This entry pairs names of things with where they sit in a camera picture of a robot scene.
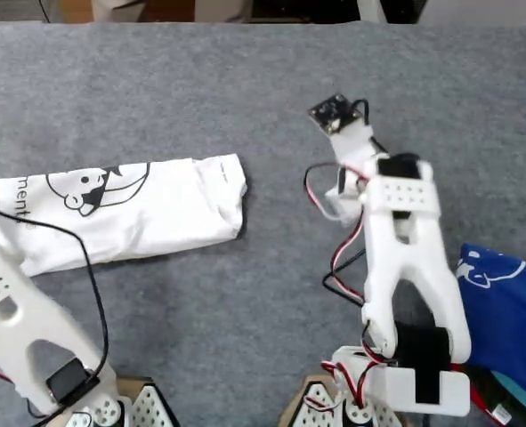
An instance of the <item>black wire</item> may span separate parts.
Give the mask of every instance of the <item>black wire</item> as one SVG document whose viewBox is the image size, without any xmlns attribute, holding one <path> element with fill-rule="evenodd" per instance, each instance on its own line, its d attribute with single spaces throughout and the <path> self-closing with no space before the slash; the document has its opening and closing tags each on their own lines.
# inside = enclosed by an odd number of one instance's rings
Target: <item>black wire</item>
<svg viewBox="0 0 526 427">
<path fill-rule="evenodd" d="M 318 169 L 320 167 L 325 167 L 325 166 L 340 167 L 340 165 L 336 162 L 321 162 L 321 163 L 315 163 L 314 165 L 308 166 L 306 168 L 306 171 L 304 172 L 304 181 L 303 181 L 304 186 L 306 187 L 306 179 L 308 178 L 308 174 L 310 172 L 312 172 L 314 169 Z"/>
<path fill-rule="evenodd" d="M 29 220 L 23 217 L 13 216 L 8 213 L 4 213 L 0 211 L 0 216 L 3 218 L 6 218 L 8 220 L 16 221 L 16 222 L 24 222 L 26 224 L 36 225 L 39 227 L 45 227 L 47 229 L 57 230 L 61 233 L 68 234 L 69 236 L 73 237 L 77 240 L 78 244 L 81 246 L 81 249 L 83 251 L 83 255 L 85 256 L 86 261 L 86 271 L 88 272 L 88 277 L 91 281 L 91 285 L 93 288 L 94 293 L 94 299 L 96 301 L 96 306 L 99 311 L 99 318 L 101 321 L 101 328 L 102 328 L 102 356 L 101 361 L 99 362 L 98 366 L 94 369 L 94 371 L 86 378 L 85 383 L 89 383 L 94 378 L 96 378 L 101 370 L 104 368 L 104 365 L 106 364 L 106 360 L 109 356 L 109 327 L 106 321 L 106 315 L 104 314 L 104 307 L 102 305 L 102 298 L 101 298 L 101 292 L 99 291 L 99 287 L 96 284 L 96 279 L 94 278 L 94 272 L 93 272 L 93 265 L 91 264 L 91 260 L 88 256 L 88 252 L 86 251 L 85 242 L 83 239 L 78 236 L 77 233 L 74 233 L 71 230 L 63 229 L 62 227 L 59 227 L 57 225 L 49 224 L 46 222 L 39 222 L 35 220 Z M 48 415 L 43 420 L 39 421 L 39 423 L 33 424 L 31 427 L 42 427 L 46 424 L 48 424 L 50 421 L 55 419 L 57 416 L 61 415 L 63 412 L 67 410 L 66 406 L 62 406 L 59 409 L 57 409 L 55 412 L 53 412 L 51 415 Z"/>
<path fill-rule="evenodd" d="M 41 420 L 45 418 L 45 415 L 39 415 L 33 412 L 33 407 L 31 407 L 31 402 L 29 399 L 25 399 L 26 402 L 28 402 L 28 414 L 30 414 L 33 418 L 36 418 L 37 420 Z"/>
<path fill-rule="evenodd" d="M 43 0 L 37 0 L 39 2 L 39 7 L 41 8 L 41 12 L 43 13 L 43 16 L 45 17 L 45 22 L 48 24 L 51 23 L 51 20 L 49 20 L 49 15 L 47 15 L 47 11 L 45 10 L 45 6 L 43 5 Z"/>
<path fill-rule="evenodd" d="M 365 341 L 366 333 L 368 332 L 368 329 L 369 329 L 369 320 L 366 322 L 366 325 L 363 327 L 363 330 L 361 331 L 361 340 L 362 341 Z"/>
<path fill-rule="evenodd" d="M 366 126 L 369 126 L 369 101 L 365 98 L 356 100 L 352 103 L 352 109 L 358 108 L 360 104 L 363 104 L 363 121 Z M 381 151 L 382 153 L 389 152 L 380 142 L 377 141 L 375 136 L 371 137 L 371 141 L 374 143 L 378 151 Z"/>
<path fill-rule="evenodd" d="M 336 295 L 339 295 L 341 296 L 342 298 L 344 298 L 346 301 L 349 301 L 351 302 L 352 304 L 355 304 L 357 305 L 358 307 L 363 307 L 363 304 L 361 302 L 358 302 L 352 298 L 350 298 L 348 295 L 338 291 L 336 288 L 334 288 L 333 286 L 331 286 L 328 281 L 337 273 L 339 273 L 340 271 L 342 270 L 345 270 L 347 269 L 350 265 L 352 265 L 354 262 L 358 261 L 359 258 L 361 258 L 364 254 L 366 253 L 366 250 L 365 248 L 363 249 L 360 249 L 358 251 L 358 253 L 356 253 L 354 256 L 350 257 L 347 259 L 346 262 L 340 264 L 339 266 L 337 266 L 335 269 L 331 270 L 326 276 L 324 276 L 324 278 L 322 279 L 322 285 L 330 292 L 333 292 L 334 294 Z"/>
</svg>

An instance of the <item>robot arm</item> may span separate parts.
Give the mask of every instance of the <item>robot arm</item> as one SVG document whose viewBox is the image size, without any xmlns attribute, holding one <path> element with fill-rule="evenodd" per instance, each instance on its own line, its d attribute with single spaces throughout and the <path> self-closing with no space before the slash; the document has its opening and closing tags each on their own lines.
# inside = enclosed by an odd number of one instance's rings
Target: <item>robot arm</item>
<svg viewBox="0 0 526 427">
<path fill-rule="evenodd" d="M 21 261 L 0 222 L 0 368 L 44 414 L 82 411 L 100 426 L 114 425 L 121 415 L 114 371 L 72 316 L 23 274 Z M 75 358 L 45 379 L 30 351 L 39 340 Z"/>
<path fill-rule="evenodd" d="M 360 103 L 365 104 L 364 114 L 357 110 Z M 350 103 L 337 94 L 310 115 L 330 139 L 341 168 L 326 198 L 341 223 L 363 221 L 368 277 L 362 321 L 378 351 L 391 360 L 371 370 L 365 394 L 396 411 L 466 415 L 468 378 L 450 372 L 449 366 L 468 359 L 471 342 L 444 251 L 433 169 L 416 155 L 390 156 L 380 149 L 364 100 Z M 434 327 L 395 322 L 392 297 L 402 279 L 417 288 L 433 313 Z M 332 362 L 344 364 L 357 378 L 371 360 L 361 347 L 343 347 Z M 337 380 L 343 392 L 351 392 L 347 381 Z"/>
</svg>

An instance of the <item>gray table surface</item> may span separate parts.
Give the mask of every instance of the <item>gray table surface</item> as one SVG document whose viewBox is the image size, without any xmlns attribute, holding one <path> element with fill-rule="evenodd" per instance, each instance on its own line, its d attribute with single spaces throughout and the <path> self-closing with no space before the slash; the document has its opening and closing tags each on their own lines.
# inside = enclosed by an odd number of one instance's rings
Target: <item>gray table surface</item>
<svg viewBox="0 0 526 427">
<path fill-rule="evenodd" d="M 275 425 L 303 377 L 359 339 L 359 312 L 320 286 L 346 230 L 301 185 L 332 158 L 305 110 L 338 90 L 369 98 L 391 151 L 433 162 L 451 262 L 464 241 L 526 259 L 526 29 L 0 25 L 0 177 L 241 158 L 240 239 L 96 268 L 111 364 L 152 375 L 184 426 Z M 101 341 L 83 271 L 38 282 Z M 410 289 L 394 305 L 427 319 Z M 0 425 L 29 424 L 0 383 Z M 473 410 L 433 425 L 488 422 Z"/>
</svg>

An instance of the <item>white cloth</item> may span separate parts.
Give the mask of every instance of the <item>white cloth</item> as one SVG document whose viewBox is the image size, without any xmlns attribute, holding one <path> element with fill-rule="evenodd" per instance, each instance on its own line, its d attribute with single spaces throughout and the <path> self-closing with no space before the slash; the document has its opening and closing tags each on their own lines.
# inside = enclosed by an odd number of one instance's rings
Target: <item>white cloth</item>
<svg viewBox="0 0 526 427">
<path fill-rule="evenodd" d="M 233 239 L 245 175 L 236 155 L 0 179 L 0 210 L 76 232 L 92 263 L 169 254 Z M 0 217 L 29 276 L 85 264 L 57 230 Z"/>
</svg>

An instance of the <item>blue bag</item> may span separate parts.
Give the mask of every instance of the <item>blue bag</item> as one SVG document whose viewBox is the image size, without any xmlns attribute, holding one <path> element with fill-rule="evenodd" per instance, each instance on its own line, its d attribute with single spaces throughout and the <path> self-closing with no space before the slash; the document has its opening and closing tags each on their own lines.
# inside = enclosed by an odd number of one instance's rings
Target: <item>blue bag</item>
<svg viewBox="0 0 526 427">
<path fill-rule="evenodd" d="M 457 279 L 473 345 L 469 363 L 526 390 L 526 262 L 464 244 Z"/>
</svg>

